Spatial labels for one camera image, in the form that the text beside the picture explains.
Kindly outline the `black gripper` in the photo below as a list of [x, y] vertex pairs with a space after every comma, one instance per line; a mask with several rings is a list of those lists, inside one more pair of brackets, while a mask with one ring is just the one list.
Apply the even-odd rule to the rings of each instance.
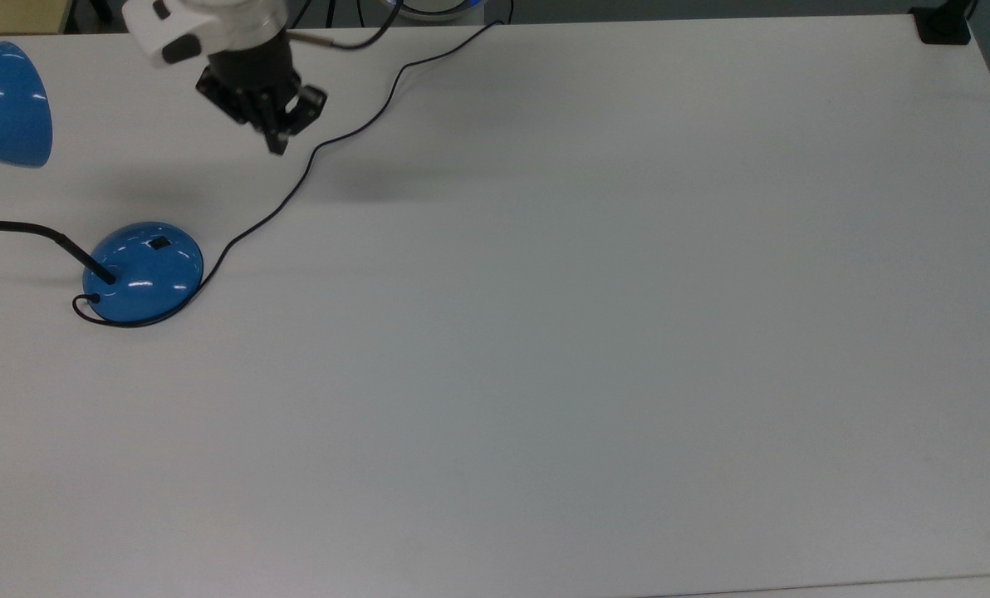
[[285, 139], [309, 128], [327, 101], [320, 88], [302, 83], [285, 30], [256, 47], [211, 54], [196, 91], [238, 125], [251, 126], [278, 156]]

